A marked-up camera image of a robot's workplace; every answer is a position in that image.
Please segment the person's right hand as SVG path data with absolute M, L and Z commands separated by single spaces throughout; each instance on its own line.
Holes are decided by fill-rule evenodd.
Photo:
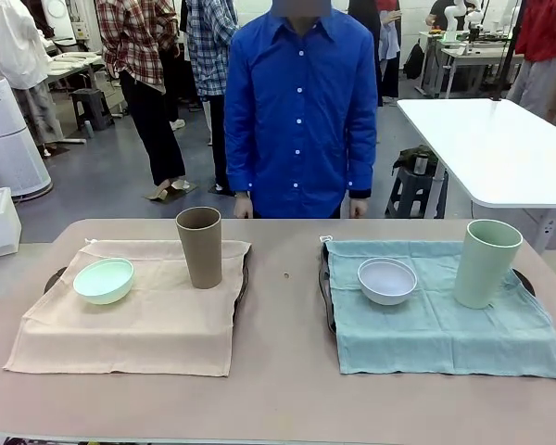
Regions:
M 236 192 L 234 216 L 237 219 L 252 219 L 254 217 L 253 203 L 248 192 Z

